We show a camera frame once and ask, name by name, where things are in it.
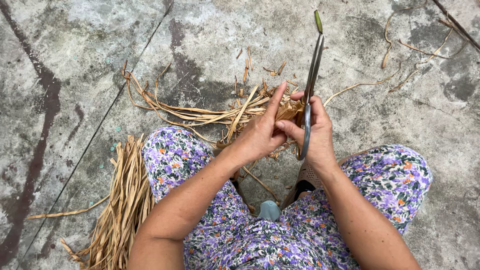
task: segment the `green stem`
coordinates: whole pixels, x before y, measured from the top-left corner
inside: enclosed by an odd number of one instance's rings
[[[318,10],[315,10],[315,22],[317,23],[317,28],[318,31],[320,31],[320,34],[324,33],[324,29],[322,27],[322,21],[320,21],[320,16],[318,15]]]

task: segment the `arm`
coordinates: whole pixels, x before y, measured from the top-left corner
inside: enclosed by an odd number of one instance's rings
[[[298,100],[303,92],[290,96]],[[322,181],[342,237],[362,269],[420,269],[391,222],[358,192],[336,163],[332,123],[319,97],[311,98],[312,128],[307,161]],[[289,121],[276,124],[299,144],[304,130]]]
[[[155,205],[135,237],[128,261],[130,270],[184,268],[183,239],[228,178],[287,140],[284,133],[273,135],[276,111],[286,87],[286,82],[278,87],[265,114],[250,120],[232,145]]]

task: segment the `bundle of dried straw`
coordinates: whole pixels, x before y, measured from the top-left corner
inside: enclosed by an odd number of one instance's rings
[[[268,89],[268,85],[265,83],[265,80],[263,80],[263,87],[261,89],[258,89],[258,85],[256,85],[248,96],[244,96],[243,89],[241,89],[238,93],[238,96],[240,98],[247,97],[246,101],[241,102],[237,98],[232,105],[229,104],[230,110],[228,111],[225,111],[225,110],[212,111],[212,110],[204,110],[204,109],[198,109],[198,108],[174,107],[174,106],[169,106],[165,103],[159,102],[157,97],[158,79],[163,73],[165,73],[165,71],[167,71],[170,64],[168,64],[167,67],[163,70],[163,72],[156,78],[155,93],[151,93],[147,91],[148,81],[146,81],[145,87],[142,87],[132,72],[125,71],[126,65],[127,65],[127,62],[125,62],[125,64],[123,65],[122,75],[126,80],[128,96],[130,97],[130,100],[135,106],[139,108],[148,109],[148,110],[154,110],[162,120],[170,124],[180,125],[180,126],[189,128],[193,130],[200,138],[212,143],[215,143],[215,141],[211,141],[205,138],[204,136],[202,136],[201,134],[199,134],[197,131],[195,131],[195,129],[193,129],[193,126],[204,125],[208,123],[224,124],[227,126],[228,131],[226,135],[222,136],[220,141],[224,141],[226,139],[227,142],[229,142],[232,137],[235,137],[235,138],[237,137],[237,135],[245,128],[246,123],[248,123],[248,121],[250,121],[252,117],[254,117],[255,115],[264,114],[267,103],[270,100],[273,92],[276,90],[276,87]],[[137,90],[137,92],[142,96],[143,100],[147,103],[148,107],[139,105],[133,100],[132,94],[130,91],[131,85],[133,85],[135,90]],[[237,93],[236,89],[237,89],[237,81],[235,81],[235,93]],[[282,101],[280,103],[281,106],[278,109],[276,120],[293,119],[300,111],[303,110],[304,106],[301,105],[299,101],[297,102],[291,101],[289,98],[289,95],[290,95],[290,89],[289,87],[287,87],[283,95]],[[158,110],[163,110],[165,112],[178,116],[182,119],[192,121],[192,123],[184,124],[184,123],[169,121],[163,116],[161,116],[160,113],[158,113]]]
[[[98,217],[89,247],[72,252],[61,242],[81,269],[126,269],[135,234],[155,205],[147,179],[141,149],[143,135],[128,136],[117,145],[117,160],[110,184],[110,201]]]

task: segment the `fingernail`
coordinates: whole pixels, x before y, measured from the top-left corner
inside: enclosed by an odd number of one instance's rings
[[[275,123],[275,125],[279,128],[279,129],[283,129],[285,127],[285,124],[283,124],[281,121],[277,121]]]

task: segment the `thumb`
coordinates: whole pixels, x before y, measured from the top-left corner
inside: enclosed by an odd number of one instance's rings
[[[295,139],[299,144],[303,144],[305,131],[299,128],[296,124],[288,120],[280,120],[277,121],[275,125],[283,132],[285,132],[285,134]]]

